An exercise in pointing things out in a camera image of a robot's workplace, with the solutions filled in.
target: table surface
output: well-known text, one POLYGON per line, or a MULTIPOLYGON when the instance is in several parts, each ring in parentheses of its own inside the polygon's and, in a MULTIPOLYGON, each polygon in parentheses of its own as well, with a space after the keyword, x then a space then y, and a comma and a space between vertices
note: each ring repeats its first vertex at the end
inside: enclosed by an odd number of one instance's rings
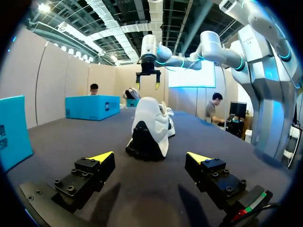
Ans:
MULTIPOLYGON (((116 168, 100 193, 94 193, 75 214, 108 227, 218 226, 225 216, 207 193, 200 193, 184 169, 186 152, 219 157, 247 189, 260 185, 278 202, 292 177, 280 163, 241 139, 184 112, 175 112, 176 136, 169 139, 165 160, 143 162, 129 157, 134 109, 123 109, 100 122, 60 119, 29 130, 34 155, 9 173, 14 187, 23 182, 53 186, 81 157, 108 151, 116 168)), ((271 211, 259 215, 263 220, 271 211)))

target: white sneaker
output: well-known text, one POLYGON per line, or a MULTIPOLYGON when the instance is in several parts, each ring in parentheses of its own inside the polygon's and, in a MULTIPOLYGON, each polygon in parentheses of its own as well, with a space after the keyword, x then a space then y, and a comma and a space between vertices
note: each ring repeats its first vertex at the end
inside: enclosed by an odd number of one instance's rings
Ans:
POLYGON ((132 138, 126 152, 143 160, 156 161, 165 158, 169 149, 169 126, 173 126, 171 122, 165 104, 160 107, 154 98, 141 98, 136 108, 132 138))
POLYGON ((161 111, 163 111, 163 109, 166 108, 167 114, 169 116, 169 137, 174 136, 176 134, 176 131, 175 131, 175 127, 174 127, 174 122, 171 118, 171 116, 174 115, 174 112, 172 111, 171 108, 166 107, 164 102, 162 102, 162 104, 159 104, 159 107, 160 107, 161 111))

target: man in gray shirt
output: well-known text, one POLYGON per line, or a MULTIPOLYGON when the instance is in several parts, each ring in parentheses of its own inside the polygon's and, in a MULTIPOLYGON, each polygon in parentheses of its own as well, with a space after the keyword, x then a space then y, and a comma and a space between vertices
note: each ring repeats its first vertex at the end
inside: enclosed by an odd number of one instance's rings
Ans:
POLYGON ((222 95, 220 93, 214 93, 213 99, 211 101, 209 101, 209 103, 206 106, 205 118, 211 118, 212 122, 214 122, 214 123, 224 123, 225 122, 224 119, 216 117, 215 107, 221 103, 221 100, 223 100, 222 95))

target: red light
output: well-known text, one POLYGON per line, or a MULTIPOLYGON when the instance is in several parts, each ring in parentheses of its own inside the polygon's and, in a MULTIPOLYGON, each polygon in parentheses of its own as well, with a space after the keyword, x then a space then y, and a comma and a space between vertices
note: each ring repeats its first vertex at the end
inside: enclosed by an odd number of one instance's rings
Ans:
POLYGON ((239 212, 233 217, 233 221, 237 220, 239 217, 243 216, 244 214, 246 214, 247 211, 246 210, 239 210, 239 212))

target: person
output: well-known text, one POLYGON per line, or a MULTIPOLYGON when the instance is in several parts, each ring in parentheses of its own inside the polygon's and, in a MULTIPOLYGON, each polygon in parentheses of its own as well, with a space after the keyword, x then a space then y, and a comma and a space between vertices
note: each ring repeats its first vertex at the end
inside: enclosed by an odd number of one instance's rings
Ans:
POLYGON ((90 95, 95 96, 98 93, 98 84, 91 84, 90 85, 90 95))
POLYGON ((211 121, 214 123, 225 122, 224 119, 218 118, 216 116, 216 111, 215 111, 215 107, 221 103, 221 100, 223 100, 223 97, 220 93, 213 94, 213 99, 209 101, 209 103, 206 106, 205 118, 211 118, 211 121))

